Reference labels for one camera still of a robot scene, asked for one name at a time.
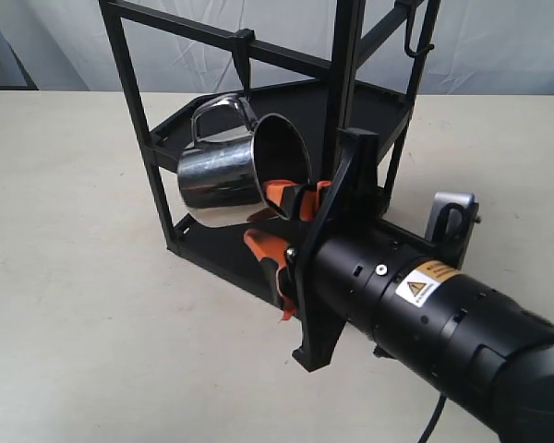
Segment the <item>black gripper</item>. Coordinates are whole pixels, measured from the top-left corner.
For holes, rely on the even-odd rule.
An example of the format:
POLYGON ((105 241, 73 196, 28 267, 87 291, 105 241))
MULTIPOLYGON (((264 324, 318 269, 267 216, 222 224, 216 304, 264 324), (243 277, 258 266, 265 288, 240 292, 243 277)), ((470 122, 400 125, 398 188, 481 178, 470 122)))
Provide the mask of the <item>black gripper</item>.
POLYGON ((383 220, 389 200, 376 181, 377 135, 342 130, 339 144, 332 181, 262 185, 280 218, 310 222, 299 244, 254 228, 243 236, 282 321, 296 311, 302 342, 293 357, 308 372, 330 364, 345 324, 372 338, 404 274, 437 255, 435 243, 383 220))

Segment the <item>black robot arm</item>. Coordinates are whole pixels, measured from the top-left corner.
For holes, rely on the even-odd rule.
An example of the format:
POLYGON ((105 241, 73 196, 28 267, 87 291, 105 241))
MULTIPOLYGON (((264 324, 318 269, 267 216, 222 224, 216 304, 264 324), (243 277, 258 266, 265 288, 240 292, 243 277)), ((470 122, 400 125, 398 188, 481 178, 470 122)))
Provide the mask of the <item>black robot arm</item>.
POLYGON ((502 442, 554 442, 554 324, 461 270, 478 206, 445 204, 430 237, 385 221, 375 179, 376 135, 341 132, 330 181, 278 176, 262 191, 305 232, 299 243, 249 229, 285 318, 300 321, 294 359, 331 362, 346 325, 492 430, 502 442))

